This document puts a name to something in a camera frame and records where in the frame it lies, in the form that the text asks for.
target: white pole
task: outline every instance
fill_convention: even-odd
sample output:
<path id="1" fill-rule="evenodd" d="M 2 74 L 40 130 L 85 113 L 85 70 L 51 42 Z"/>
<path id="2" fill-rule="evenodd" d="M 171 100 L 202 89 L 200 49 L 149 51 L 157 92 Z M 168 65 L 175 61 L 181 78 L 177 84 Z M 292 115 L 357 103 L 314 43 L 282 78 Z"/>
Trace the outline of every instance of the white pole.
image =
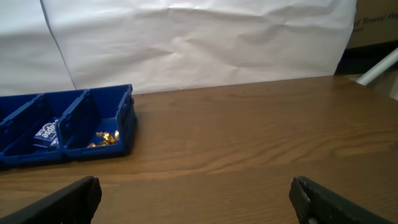
<path id="1" fill-rule="evenodd" d="M 375 78 L 377 78 L 381 73 L 386 71 L 391 65 L 395 64 L 398 61 L 398 48 L 396 48 L 393 52 L 387 55 L 383 60 L 377 63 L 373 68 L 367 71 L 361 78 L 359 78 L 356 82 L 362 85 L 367 85 Z"/>

